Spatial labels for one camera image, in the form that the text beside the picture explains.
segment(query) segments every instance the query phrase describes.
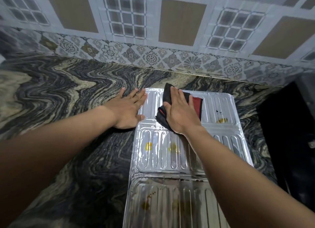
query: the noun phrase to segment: decorative border tile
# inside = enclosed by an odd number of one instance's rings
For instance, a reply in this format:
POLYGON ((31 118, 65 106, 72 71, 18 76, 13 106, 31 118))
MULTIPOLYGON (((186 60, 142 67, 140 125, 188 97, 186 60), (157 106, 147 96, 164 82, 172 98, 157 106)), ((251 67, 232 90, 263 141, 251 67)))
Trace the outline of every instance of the decorative border tile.
POLYGON ((1 41, 10 44, 16 51, 90 59, 272 86, 284 86, 298 74, 315 72, 315 69, 304 67, 13 27, 0 27, 1 41))

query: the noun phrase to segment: kitchen counter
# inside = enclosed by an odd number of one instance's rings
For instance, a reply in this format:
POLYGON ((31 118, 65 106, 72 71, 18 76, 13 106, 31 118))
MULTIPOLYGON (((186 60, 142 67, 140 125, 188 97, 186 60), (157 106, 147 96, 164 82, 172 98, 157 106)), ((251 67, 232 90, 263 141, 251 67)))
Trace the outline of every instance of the kitchen counter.
MULTIPOLYGON (((276 183, 256 106, 277 87, 38 54, 0 67, 0 138, 87 111, 122 86, 232 94, 256 169, 276 183)), ((110 129, 69 161, 14 227, 120 227, 128 190, 134 129, 110 129)))

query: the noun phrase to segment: tiled wall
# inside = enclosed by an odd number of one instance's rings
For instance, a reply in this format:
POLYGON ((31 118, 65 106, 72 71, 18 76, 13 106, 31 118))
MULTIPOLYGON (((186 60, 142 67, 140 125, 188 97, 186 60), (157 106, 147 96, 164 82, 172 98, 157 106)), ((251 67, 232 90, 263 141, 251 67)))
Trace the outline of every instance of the tiled wall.
POLYGON ((0 0, 0 9, 3 36, 26 51, 274 85, 315 69, 315 0, 0 0))

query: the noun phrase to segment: right hand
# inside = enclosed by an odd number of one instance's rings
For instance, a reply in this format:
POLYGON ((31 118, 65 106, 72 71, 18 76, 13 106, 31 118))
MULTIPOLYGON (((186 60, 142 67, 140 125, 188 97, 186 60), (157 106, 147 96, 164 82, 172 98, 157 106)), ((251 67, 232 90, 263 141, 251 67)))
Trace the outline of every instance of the right hand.
POLYGON ((176 87, 171 87, 172 105, 164 102, 166 120, 171 129, 176 133, 186 135, 188 128, 201 126, 201 122, 195 112, 192 95, 189 96, 189 105, 186 102, 184 92, 176 87))

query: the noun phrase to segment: left hand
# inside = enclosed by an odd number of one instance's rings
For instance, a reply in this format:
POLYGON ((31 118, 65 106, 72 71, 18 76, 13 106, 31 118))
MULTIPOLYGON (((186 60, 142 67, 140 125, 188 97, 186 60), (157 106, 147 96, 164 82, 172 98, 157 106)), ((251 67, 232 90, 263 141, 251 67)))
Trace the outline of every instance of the left hand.
POLYGON ((147 98, 146 90, 142 89, 136 95, 138 89, 134 89, 123 98, 125 90, 126 88, 122 87, 115 98, 103 104, 112 112, 115 119, 114 127, 119 129, 136 127, 138 122, 145 119, 144 115, 137 115, 137 112, 147 98))

